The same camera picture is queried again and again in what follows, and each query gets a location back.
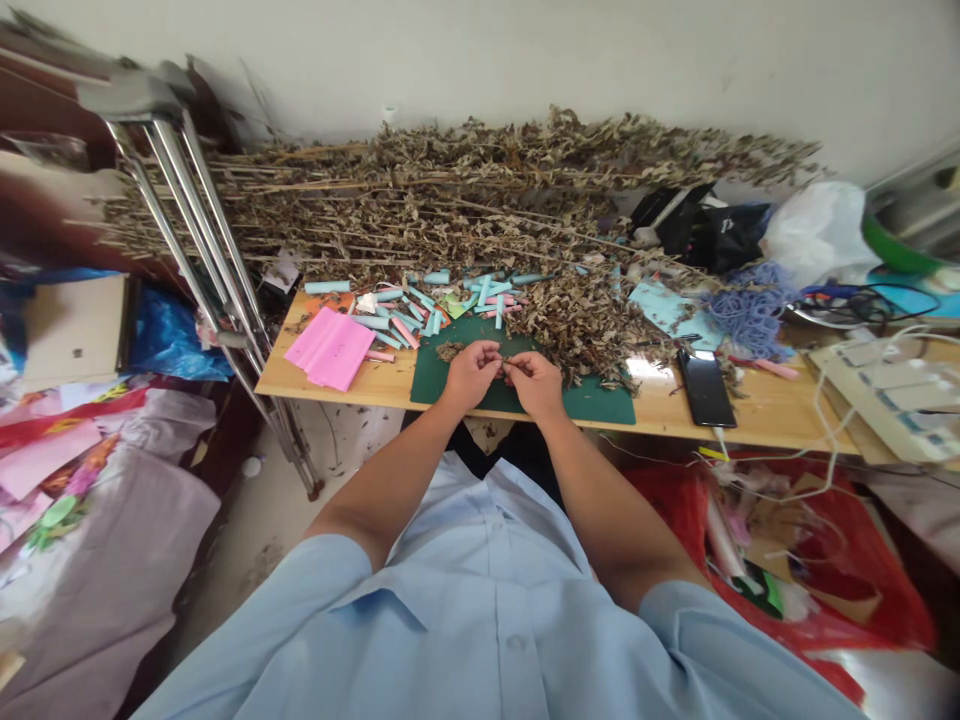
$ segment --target dried leaves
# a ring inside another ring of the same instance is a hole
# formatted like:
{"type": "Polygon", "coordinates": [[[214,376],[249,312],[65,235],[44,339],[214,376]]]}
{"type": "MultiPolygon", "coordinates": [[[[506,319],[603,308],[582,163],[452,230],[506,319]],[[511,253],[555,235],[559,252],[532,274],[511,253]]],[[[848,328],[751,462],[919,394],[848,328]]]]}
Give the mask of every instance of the dried leaves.
{"type": "MultiPolygon", "coordinates": [[[[808,162],[817,149],[769,135],[667,128],[630,114],[584,124],[554,107],[544,125],[491,128],[471,118],[446,131],[385,128],[369,143],[276,145],[209,165],[252,268],[286,249],[308,276],[350,279],[355,290],[440,268],[454,277],[481,269],[554,274],[530,286],[529,310],[508,315],[508,330],[534,336],[570,382],[597,372],[618,383],[636,342],[661,333],[626,302],[629,281],[614,290],[610,271],[660,270],[671,287],[716,281],[659,251],[615,244],[630,221],[617,216],[609,193],[719,178],[793,183],[818,171],[808,162]]],[[[182,244],[196,255],[160,173],[151,173],[182,244]]],[[[103,242],[133,257],[167,254],[134,188],[103,205],[103,242]]]]}
{"type": "Polygon", "coordinates": [[[453,362],[453,359],[459,355],[465,347],[466,345],[463,343],[451,342],[437,345],[437,357],[443,360],[443,362],[453,362]]]}

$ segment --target purple yarn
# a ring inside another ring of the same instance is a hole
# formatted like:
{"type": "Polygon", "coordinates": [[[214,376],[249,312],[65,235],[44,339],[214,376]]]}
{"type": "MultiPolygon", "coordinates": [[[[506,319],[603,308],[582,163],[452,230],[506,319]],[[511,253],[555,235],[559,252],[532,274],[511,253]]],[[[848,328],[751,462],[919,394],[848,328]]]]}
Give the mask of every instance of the purple yarn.
{"type": "Polygon", "coordinates": [[[726,282],[739,290],[723,290],[703,297],[704,309],[730,339],[749,354],[746,360],[784,360],[793,350],[777,342],[780,313],[801,295],[787,280],[786,272],[769,261],[730,273],[726,282]],[[748,290],[751,286],[769,286],[748,290]]]}

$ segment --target green cutting mat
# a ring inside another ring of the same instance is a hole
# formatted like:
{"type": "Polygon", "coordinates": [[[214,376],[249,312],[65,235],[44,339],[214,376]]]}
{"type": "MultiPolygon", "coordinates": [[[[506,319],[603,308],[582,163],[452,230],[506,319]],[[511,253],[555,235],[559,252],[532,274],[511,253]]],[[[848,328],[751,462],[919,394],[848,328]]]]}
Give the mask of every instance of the green cutting mat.
{"type": "MultiPolygon", "coordinates": [[[[516,355],[527,350],[539,350],[540,346],[529,337],[507,339],[504,330],[497,330],[492,320],[481,317],[460,317],[432,338],[420,341],[417,354],[417,369],[413,376],[410,399],[413,402],[434,403],[440,398],[447,384],[450,366],[437,357],[436,348],[445,342],[462,342],[469,345],[474,340],[496,340],[501,344],[502,355],[516,355]]],[[[576,420],[633,425],[637,417],[633,412],[633,399],[624,388],[607,390],[600,387],[600,377],[589,375],[583,378],[578,388],[563,393],[563,405],[567,414],[576,420]]],[[[484,410],[522,413],[523,407],[517,391],[503,380],[494,380],[483,402],[477,407],[484,410]]]]}

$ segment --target person's right hand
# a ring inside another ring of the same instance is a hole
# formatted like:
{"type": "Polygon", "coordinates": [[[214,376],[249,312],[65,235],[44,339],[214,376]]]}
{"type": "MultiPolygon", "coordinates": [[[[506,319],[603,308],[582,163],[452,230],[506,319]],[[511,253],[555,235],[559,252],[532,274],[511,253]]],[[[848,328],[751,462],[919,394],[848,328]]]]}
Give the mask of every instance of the person's right hand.
{"type": "Polygon", "coordinates": [[[538,352],[525,352],[504,361],[507,385],[517,389],[523,409],[539,423],[550,418],[564,418],[563,378],[560,369],[538,352]]]}

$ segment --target shirt sleeve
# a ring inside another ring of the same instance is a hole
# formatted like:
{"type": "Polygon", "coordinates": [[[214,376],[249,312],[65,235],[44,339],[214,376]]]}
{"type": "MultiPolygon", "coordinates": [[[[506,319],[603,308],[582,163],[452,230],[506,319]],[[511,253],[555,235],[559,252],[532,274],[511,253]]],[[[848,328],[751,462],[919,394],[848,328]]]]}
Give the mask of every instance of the shirt sleeve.
{"type": "Polygon", "coordinates": [[[180,663],[134,720],[233,717],[277,650],[371,574],[366,552],[350,538],[307,538],[180,663]]]}
{"type": "Polygon", "coordinates": [[[662,583],[639,614],[687,673],[687,686],[726,709],[718,716],[864,718],[813,668],[705,588],[662,583]]]}

